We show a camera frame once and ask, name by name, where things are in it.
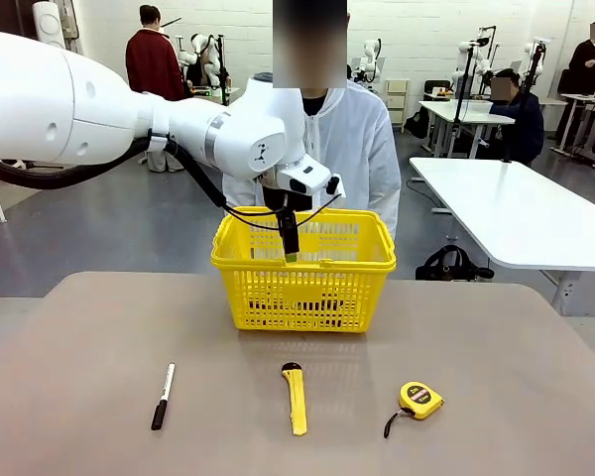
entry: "person in red jacket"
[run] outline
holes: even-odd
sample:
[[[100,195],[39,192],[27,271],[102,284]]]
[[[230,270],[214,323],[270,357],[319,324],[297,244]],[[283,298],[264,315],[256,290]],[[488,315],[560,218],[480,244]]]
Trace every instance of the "person in red jacket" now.
[[[161,12],[157,7],[143,5],[139,13],[143,28],[130,39],[126,48],[130,88],[162,96],[168,101],[185,99],[175,49],[159,32]],[[147,156],[148,169],[152,172],[182,171],[180,162],[165,152],[148,152]]]

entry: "drawer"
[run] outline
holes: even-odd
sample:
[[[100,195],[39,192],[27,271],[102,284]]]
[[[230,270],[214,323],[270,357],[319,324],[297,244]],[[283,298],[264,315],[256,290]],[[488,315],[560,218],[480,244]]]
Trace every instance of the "drawer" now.
[[[406,105],[406,97],[405,96],[388,96],[386,100],[386,104],[388,105],[388,109],[403,109]]]
[[[388,92],[407,92],[408,82],[399,79],[388,79]]]
[[[404,111],[388,111],[390,114],[390,122],[393,124],[401,124],[404,122]]]

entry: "basket rim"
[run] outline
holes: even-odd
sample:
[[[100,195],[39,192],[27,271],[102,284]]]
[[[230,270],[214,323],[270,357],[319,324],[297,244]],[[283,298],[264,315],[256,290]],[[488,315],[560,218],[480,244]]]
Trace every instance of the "basket rim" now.
[[[263,212],[269,211],[269,208],[264,206],[239,206],[237,210],[244,212]],[[298,212],[296,216],[303,216],[307,218],[311,215],[311,212]],[[275,270],[286,270],[291,272],[321,272],[321,271],[344,271],[364,274],[383,274],[394,271],[397,268],[397,255],[395,254],[395,242],[390,236],[390,232],[386,224],[382,221],[380,216],[374,211],[369,210],[348,210],[339,208],[327,208],[322,210],[319,215],[321,216],[362,216],[371,217],[375,221],[377,231],[380,235],[382,243],[386,248],[386,260],[383,262],[369,262],[365,264],[358,264],[353,261],[334,261],[329,259],[320,260],[319,262],[312,263],[287,263],[285,260],[233,260],[228,258],[221,258],[217,256],[216,250],[220,245],[221,240],[226,236],[227,232],[233,224],[235,224],[236,218],[231,215],[227,215],[220,222],[220,226],[214,235],[212,242],[212,250],[210,261],[211,264],[220,271],[275,271]]]

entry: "white drawer unit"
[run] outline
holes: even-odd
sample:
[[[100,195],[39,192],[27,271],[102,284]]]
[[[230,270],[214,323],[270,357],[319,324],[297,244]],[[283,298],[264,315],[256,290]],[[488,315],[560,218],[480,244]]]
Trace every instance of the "white drawer unit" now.
[[[408,105],[408,94],[410,81],[408,79],[386,79],[386,97],[384,102],[388,106],[390,120],[393,127],[404,132],[406,124],[406,106]]]

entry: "shopping basket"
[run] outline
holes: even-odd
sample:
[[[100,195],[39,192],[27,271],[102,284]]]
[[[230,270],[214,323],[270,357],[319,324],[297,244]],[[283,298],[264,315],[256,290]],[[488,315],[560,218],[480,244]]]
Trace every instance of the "shopping basket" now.
[[[297,213],[297,222],[308,217],[310,213]],[[278,226],[273,215],[246,219]],[[370,211],[326,209],[298,230],[300,252],[295,263],[287,263],[278,231],[233,216],[223,219],[211,263],[222,274],[236,327],[368,330],[386,278],[397,266],[384,222]]]

